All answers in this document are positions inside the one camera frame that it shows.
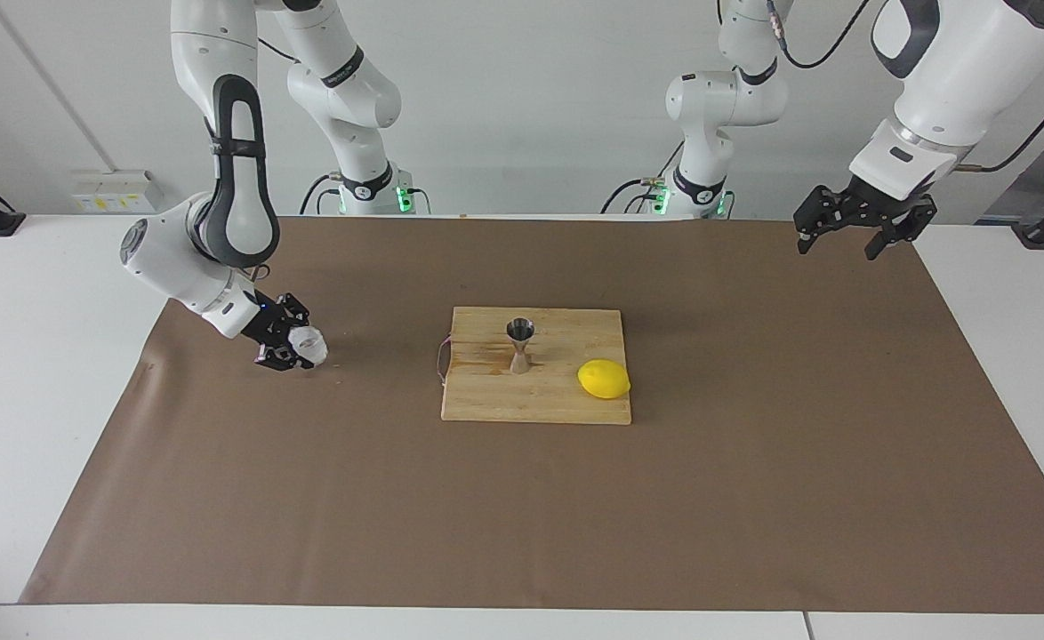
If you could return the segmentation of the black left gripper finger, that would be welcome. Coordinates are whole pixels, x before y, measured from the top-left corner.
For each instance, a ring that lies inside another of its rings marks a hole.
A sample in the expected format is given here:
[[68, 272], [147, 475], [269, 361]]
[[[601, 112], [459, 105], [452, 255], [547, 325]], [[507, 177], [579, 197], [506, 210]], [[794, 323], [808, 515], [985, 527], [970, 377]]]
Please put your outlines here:
[[846, 190], [835, 193], [834, 190], [818, 185], [799, 204], [794, 211], [793, 221], [796, 232], [799, 234], [796, 248], [799, 255], [806, 255], [818, 239], [818, 236], [838, 231], [851, 224], [850, 215], [853, 213], [853, 206], [850, 203], [850, 195]]
[[864, 247], [867, 260], [876, 260], [880, 253], [902, 242], [912, 242], [936, 216], [936, 200], [914, 197], [867, 206], [867, 221], [879, 231]]

